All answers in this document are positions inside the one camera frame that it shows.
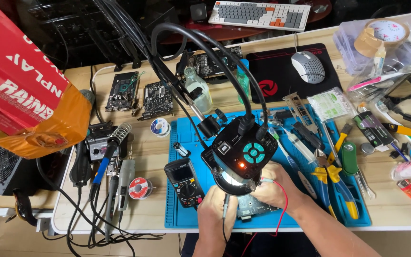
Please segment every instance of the gray keycap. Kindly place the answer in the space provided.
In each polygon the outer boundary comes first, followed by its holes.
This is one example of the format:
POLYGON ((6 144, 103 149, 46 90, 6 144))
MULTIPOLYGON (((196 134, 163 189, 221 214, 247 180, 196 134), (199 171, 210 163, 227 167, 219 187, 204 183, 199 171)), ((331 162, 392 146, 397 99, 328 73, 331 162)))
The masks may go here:
POLYGON ((247 20, 242 20, 242 19, 225 18, 225 22, 234 22, 234 23, 247 24, 247 20))

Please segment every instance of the red logo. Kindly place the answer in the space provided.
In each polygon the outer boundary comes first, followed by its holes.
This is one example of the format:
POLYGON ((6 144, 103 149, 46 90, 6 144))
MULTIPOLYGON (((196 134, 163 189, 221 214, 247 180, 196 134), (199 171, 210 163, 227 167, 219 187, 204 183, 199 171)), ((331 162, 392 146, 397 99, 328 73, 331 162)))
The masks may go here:
POLYGON ((277 87, 277 83, 273 82, 272 80, 265 79, 258 83, 259 87, 263 91, 263 96, 273 96, 279 89, 277 87))

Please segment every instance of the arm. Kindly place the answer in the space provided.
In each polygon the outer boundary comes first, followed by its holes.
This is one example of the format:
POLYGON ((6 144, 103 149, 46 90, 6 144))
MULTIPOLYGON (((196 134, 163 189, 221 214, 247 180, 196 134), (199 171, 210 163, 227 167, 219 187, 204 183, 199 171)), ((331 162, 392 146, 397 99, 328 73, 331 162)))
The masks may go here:
MULTIPOLYGON (((225 192, 216 185, 212 186, 198 207, 199 239, 193 257, 221 257, 226 242, 223 236, 223 204, 225 192)), ((230 196, 225 219, 226 239, 231 236, 236 221, 237 197, 230 196)))
MULTIPOLYGON (((274 179, 283 186, 289 201, 286 212, 296 220, 322 257, 381 257, 358 236, 320 208, 309 196, 303 194, 280 164, 268 163, 263 169, 263 177, 274 179)), ((284 207, 283 192, 276 184, 263 183, 252 195, 272 206, 284 207)))

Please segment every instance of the floor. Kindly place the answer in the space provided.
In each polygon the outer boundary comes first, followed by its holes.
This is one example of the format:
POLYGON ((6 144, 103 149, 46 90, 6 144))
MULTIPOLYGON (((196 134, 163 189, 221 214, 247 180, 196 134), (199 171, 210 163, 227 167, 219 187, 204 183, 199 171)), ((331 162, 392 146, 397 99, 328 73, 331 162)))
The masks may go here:
MULTIPOLYGON (((15 218, 5 223, 0 217, 0 256, 5 257, 73 257, 66 240, 45 240, 41 233, 25 221, 15 218)), ((373 247, 382 257, 411 256, 411 231, 356 232, 356 234, 373 247)), ((85 243, 87 235, 76 235, 74 241, 85 243)), ((134 241, 132 245, 138 257, 179 257, 179 239, 177 234, 167 234, 160 241, 134 241)), ((88 249, 75 248, 83 257, 131 256, 127 244, 120 243, 107 247, 88 249)))

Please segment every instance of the multimeter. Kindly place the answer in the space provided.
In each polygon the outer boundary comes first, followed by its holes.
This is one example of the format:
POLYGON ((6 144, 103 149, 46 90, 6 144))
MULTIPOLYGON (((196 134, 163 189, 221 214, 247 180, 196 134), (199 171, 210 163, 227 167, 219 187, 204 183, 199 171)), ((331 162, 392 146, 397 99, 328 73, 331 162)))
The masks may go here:
POLYGON ((204 191, 189 158, 169 162, 164 166, 164 172, 174 187, 180 205, 184 208, 196 208, 196 205, 202 202, 204 191))

